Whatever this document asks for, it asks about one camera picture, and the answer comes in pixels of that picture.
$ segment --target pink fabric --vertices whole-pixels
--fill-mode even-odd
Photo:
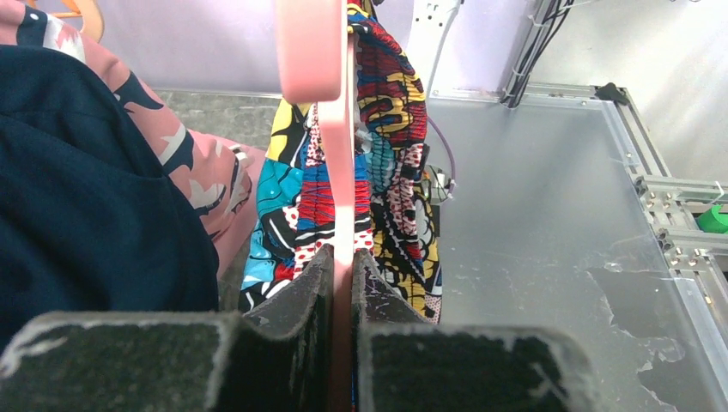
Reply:
[[[84,62],[114,92],[172,181],[197,210],[220,257],[218,277],[255,224],[253,188],[264,154],[227,139],[187,130],[144,82],[103,46],[52,15],[18,0],[0,0],[0,44],[45,47]],[[256,166],[250,169],[253,158]]]

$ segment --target scratched surface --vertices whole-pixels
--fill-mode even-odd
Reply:
[[[458,169],[442,206],[443,324],[565,331],[607,410],[728,410],[601,111],[428,111]],[[446,167],[433,135],[430,161]]]

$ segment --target pink plastic bar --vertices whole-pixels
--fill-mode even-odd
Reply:
[[[283,98],[289,103],[318,102],[318,126],[336,214],[329,411],[348,411],[352,389],[356,39],[347,39],[345,0],[278,0],[276,10]]]
[[[283,98],[291,104],[338,99],[346,33],[343,0],[278,0],[276,42]]]

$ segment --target patterned fabric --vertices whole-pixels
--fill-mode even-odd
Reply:
[[[356,249],[425,318],[440,318],[437,227],[423,195],[427,111],[422,84],[369,1],[350,0],[359,36],[355,139]],[[334,234],[334,204],[317,106],[282,101],[258,184],[258,225],[240,310],[267,300],[303,270]]]
[[[252,195],[247,172],[251,157],[236,155],[230,148],[234,143],[227,139],[187,130],[116,56],[52,15],[17,0],[0,0],[0,44],[65,53],[84,62],[103,80],[196,210],[215,243],[220,275],[254,225],[253,210],[243,210]]]

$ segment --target purple cable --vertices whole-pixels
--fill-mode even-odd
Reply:
[[[455,185],[457,184],[457,180],[455,180],[455,156],[452,154],[452,149],[450,148],[450,144],[447,142],[447,139],[445,139],[445,135],[442,134],[442,130],[440,130],[439,127],[437,127],[437,124],[428,116],[428,123],[433,126],[433,129],[435,133],[437,133],[437,136],[440,137],[440,140],[442,141],[442,145],[445,146],[445,151],[447,152],[447,157],[450,159],[450,180],[452,182],[452,185],[450,187],[450,194],[452,194],[455,191]]]

